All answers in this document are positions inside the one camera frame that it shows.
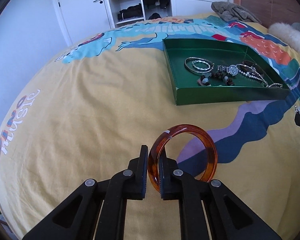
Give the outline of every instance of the door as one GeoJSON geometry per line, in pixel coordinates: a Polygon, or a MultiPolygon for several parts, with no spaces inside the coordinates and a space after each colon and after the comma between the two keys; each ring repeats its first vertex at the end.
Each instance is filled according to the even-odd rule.
{"type": "Polygon", "coordinates": [[[58,0],[72,43],[110,30],[104,0],[58,0]]]}

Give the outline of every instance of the fluffy cushion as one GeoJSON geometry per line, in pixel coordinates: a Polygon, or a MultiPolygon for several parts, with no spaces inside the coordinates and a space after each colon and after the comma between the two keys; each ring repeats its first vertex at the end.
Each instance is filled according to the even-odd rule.
{"type": "Polygon", "coordinates": [[[300,53],[300,31],[286,23],[274,23],[267,31],[300,53]]]}

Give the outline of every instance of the screw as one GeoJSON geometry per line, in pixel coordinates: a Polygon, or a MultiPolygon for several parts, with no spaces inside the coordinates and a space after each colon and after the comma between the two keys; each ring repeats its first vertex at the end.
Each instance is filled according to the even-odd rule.
{"type": "Polygon", "coordinates": [[[214,179],[214,180],[211,181],[211,185],[213,187],[219,187],[219,186],[221,186],[221,181],[219,181],[217,179],[214,179]]]}
{"type": "Polygon", "coordinates": [[[87,179],[84,183],[87,187],[91,187],[94,185],[94,180],[93,179],[87,179]]]}
{"type": "Polygon", "coordinates": [[[174,174],[175,176],[182,176],[182,175],[183,175],[183,171],[182,171],[182,170],[174,170],[174,171],[173,171],[173,174],[174,174]]]}
{"type": "Polygon", "coordinates": [[[128,177],[128,176],[131,176],[133,174],[133,171],[132,170],[124,170],[123,174],[124,174],[124,176],[128,177]]]}

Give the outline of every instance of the headboard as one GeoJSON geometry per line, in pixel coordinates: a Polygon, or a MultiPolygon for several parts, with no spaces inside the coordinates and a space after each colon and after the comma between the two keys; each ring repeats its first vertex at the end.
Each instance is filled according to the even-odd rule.
{"type": "Polygon", "coordinates": [[[300,22],[300,5],[296,0],[234,0],[254,13],[268,28],[275,22],[300,22]]]}

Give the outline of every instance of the brown bracelet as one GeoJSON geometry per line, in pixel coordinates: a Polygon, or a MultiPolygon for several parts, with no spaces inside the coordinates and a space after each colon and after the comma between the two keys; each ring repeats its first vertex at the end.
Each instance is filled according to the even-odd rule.
{"type": "Polygon", "coordinates": [[[216,152],[215,144],[211,136],[201,129],[192,124],[180,124],[170,129],[164,131],[154,142],[150,150],[149,159],[148,159],[148,173],[149,178],[157,191],[160,191],[159,186],[159,172],[158,172],[158,161],[160,154],[165,146],[165,144],[172,139],[174,136],[180,133],[190,133],[196,136],[205,146],[207,151],[207,165],[205,171],[200,179],[200,181],[209,182],[216,170],[216,165],[218,163],[218,154],[216,152]]]}

